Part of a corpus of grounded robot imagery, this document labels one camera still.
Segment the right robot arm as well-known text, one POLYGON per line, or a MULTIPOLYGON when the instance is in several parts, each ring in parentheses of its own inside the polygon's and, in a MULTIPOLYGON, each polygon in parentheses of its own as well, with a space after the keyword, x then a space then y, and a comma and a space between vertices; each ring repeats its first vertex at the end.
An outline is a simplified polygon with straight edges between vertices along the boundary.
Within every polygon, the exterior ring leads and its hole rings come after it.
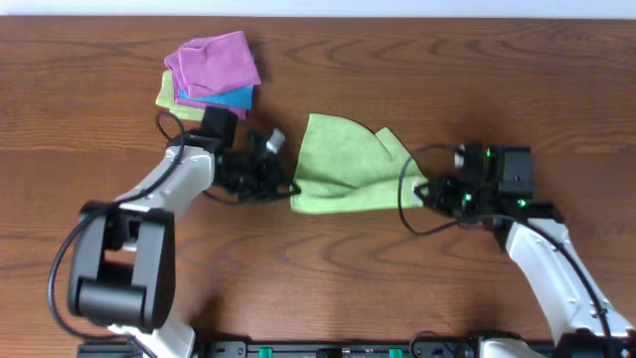
POLYGON ((635 327, 578 256, 557 206, 535 197, 532 150, 447 145, 453 171, 412 185, 450 226, 479 225, 524 274, 548 323, 553 357, 632 357, 635 327))

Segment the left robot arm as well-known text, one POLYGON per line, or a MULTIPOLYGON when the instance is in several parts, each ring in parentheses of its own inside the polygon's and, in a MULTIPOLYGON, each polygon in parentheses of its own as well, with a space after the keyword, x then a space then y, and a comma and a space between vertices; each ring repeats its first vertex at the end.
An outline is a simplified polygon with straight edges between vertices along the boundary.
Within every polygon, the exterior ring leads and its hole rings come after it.
POLYGON ((192 357, 197 333, 173 308, 175 224, 217 186, 230 205, 268 203, 300 189, 278 160, 285 136, 254 129, 234 151, 239 119, 209 107, 200 125, 166 137, 163 159, 133 189, 111 202, 88 201, 65 239, 72 249, 69 312, 108 329, 83 333, 79 357, 192 357))

